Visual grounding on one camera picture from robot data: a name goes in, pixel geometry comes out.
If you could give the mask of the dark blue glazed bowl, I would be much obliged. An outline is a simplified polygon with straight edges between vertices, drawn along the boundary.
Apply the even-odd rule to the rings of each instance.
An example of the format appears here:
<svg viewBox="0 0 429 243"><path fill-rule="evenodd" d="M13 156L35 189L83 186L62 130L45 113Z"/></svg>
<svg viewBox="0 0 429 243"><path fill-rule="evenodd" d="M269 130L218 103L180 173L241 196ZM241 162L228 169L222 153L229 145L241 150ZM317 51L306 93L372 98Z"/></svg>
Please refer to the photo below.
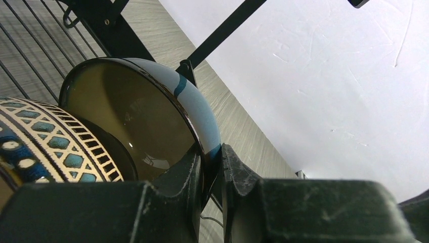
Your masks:
<svg viewBox="0 0 429 243"><path fill-rule="evenodd" d="M121 142L140 180L155 179L195 147L201 204L207 204L221 136L209 103L183 75L140 58L89 59L65 77L59 106Z"/></svg>

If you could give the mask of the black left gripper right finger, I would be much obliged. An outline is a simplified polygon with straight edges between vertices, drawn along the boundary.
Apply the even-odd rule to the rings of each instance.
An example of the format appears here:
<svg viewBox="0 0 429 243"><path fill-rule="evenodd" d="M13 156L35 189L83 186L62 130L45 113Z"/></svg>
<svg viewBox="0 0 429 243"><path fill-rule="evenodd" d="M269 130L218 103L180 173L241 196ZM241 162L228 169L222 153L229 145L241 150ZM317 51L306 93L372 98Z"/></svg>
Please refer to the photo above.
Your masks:
<svg viewBox="0 0 429 243"><path fill-rule="evenodd" d="M225 242L414 242L381 184L262 178L222 146Z"/></svg>

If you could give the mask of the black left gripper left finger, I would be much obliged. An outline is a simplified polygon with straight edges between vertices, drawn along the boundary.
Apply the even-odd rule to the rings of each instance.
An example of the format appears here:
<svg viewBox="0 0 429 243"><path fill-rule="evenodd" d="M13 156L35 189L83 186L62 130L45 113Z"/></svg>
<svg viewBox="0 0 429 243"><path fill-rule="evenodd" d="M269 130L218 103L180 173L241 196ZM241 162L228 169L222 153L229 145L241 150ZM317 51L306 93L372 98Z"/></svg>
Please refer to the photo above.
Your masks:
<svg viewBox="0 0 429 243"><path fill-rule="evenodd" d="M154 181L32 183L1 212L1 242L198 242L200 153Z"/></svg>

